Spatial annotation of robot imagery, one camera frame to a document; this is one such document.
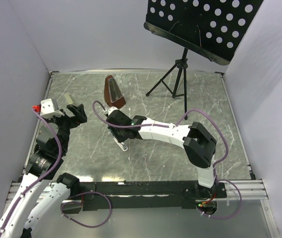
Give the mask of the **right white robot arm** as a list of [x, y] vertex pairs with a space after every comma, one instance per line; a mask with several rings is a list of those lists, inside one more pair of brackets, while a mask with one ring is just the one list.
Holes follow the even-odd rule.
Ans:
[[185, 150], [189, 162], [197, 170], [199, 193], [203, 197], [210, 197], [215, 193], [214, 154], [217, 141], [201, 123], [174, 125], [144, 116], [131, 119], [116, 107], [108, 109], [106, 116], [108, 129], [123, 151], [128, 150], [124, 143], [128, 139], [155, 140], [176, 145]]

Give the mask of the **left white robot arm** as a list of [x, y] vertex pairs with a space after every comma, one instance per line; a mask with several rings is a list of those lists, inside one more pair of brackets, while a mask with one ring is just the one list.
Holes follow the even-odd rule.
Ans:
[[38, 200], [63, 163], [70, 130], [87, 122], [83, 104], [66, 107], [72, 112], [71, 117], [51, 99], [32, 107], [32, 112], [44, 125], [36, 138], [34, 154], [27, 163], [18, 191], [0, 219], [0, 238], [33, 238], [50, 212], [67, 198], [78, 197], [79, 179], [63, 174], [49, 194]]

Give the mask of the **blue stapler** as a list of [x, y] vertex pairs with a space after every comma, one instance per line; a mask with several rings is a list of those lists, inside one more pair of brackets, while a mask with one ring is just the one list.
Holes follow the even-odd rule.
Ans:
[[126, 152], [128, 150], [128, 147], [124, 142], [119, 142], [116, 138], [114, 138], [114, 141], [116, 142], [116, 144], [120, 147], [120, 149], [123, 152]]

